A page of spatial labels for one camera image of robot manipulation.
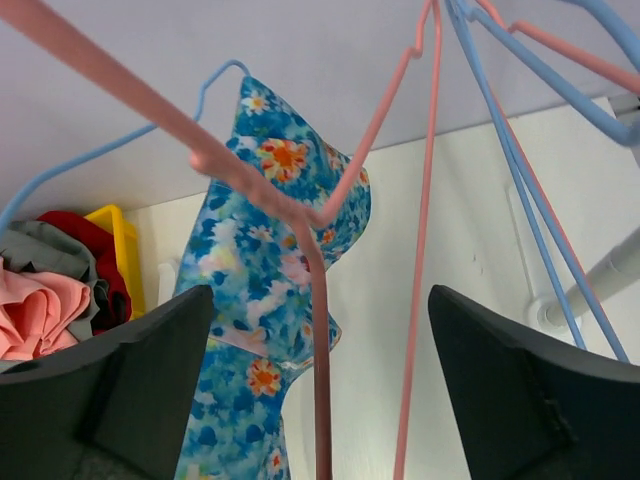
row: floral fabric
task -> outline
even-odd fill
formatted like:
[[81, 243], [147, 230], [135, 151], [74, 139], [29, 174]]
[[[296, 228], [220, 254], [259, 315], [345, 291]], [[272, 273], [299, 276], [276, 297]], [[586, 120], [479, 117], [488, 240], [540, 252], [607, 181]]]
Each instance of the floral fabric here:
[[[321, 209], [349, 159], [284, 100], [245, 77], [227, 147], [280, 191]], [[316, 232], [329, 268], [369, 219], [366, 171], [336, 220]], [[213, 182], [182, 258], [176, 294], [207, 284], [211, 324], [176, 478], [287, 479], [280, 411], [313, 361], [309, 264], [283, 222]], [[330, 345], [340, 329], [330, 318]]]

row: white ceiling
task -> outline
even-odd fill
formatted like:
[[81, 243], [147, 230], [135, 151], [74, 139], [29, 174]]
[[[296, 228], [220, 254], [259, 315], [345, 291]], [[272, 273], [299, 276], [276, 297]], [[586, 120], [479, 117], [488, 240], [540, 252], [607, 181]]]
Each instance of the white ceiling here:
[[[422, 0], [50, 0], [55, 9], [185, 111], [199, 84], [225, 60], [286, 98], [324, 137], [352, 153], [403, 49], [413, 41]], [[496, 0], [507, 22], [532, 23], [630, 69], [604, 30], [584, 11], [559, 1]], [[640, 34], [637, 0], [609, 0]], [[486, 106], [444, 14], [438, 131], [486, 122]], [[561, 103], [542, 81], [472, 27], [485, 68], [508, 114]], [[425, 57], [413, 62], [376, 142], [388, 146], [424, 136], [431, 66], [431, 23]], [[589, 95], [617, 87], [524, 39]], [[0, 23], [0, 205], [45, 168], [141, 126], [144, 121]], [[241, 75], [210, 89], [204, 125], [220, 139], [230, 130]], [[28, 202], [91, 209], [125, 208], [203, 191], [186, 151], [163, 133], [50, 182]]]

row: pink folded cloth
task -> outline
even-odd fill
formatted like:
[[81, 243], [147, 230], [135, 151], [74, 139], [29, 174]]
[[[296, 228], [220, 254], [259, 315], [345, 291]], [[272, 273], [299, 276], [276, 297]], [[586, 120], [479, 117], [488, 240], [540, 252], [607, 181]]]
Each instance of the pink folded cloth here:
[[67, 330], [90, 288], [56, 273], [12, 273], [0, 257], [0, 359], [31, 360], [75, 345]]

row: white rod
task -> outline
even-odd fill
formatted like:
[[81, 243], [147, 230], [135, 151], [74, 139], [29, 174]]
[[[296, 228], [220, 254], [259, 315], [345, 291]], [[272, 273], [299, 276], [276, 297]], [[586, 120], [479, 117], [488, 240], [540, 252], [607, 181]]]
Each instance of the white rod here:
[[[640, 227], [596, 263], [587, 273], [587, 279], [601, 302], [640, 280]], [[576, 317], [589, 311], [577, 285], [567, 292], [567, 299]], [[546, 315], [554, 325], [566, 324], [557, 300], [547, 307]]]
[[158, 306], [173, 297], [178, 278], [178, 262], [169, 259], [158, 265]]

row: gray cloth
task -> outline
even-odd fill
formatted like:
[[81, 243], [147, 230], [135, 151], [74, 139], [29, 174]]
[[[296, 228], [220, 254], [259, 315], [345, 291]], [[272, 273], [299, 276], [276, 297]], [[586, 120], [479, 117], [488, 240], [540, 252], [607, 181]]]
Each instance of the gray cloth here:
[[19, 363], [22, 362], [20, 360], [0, 360], [0, 373], [6, 372], [11, 367], [15, 367]]
[[0, 256], [11, 272], [53, 272], [88, 285], [91, 302], [67, 328], [79, 342], [93, 336], [91, 319], [106, 304], [109, 284], [98, 278], [96, 259], [82, 242], [45, 222], [12, 222], [0, 237]]

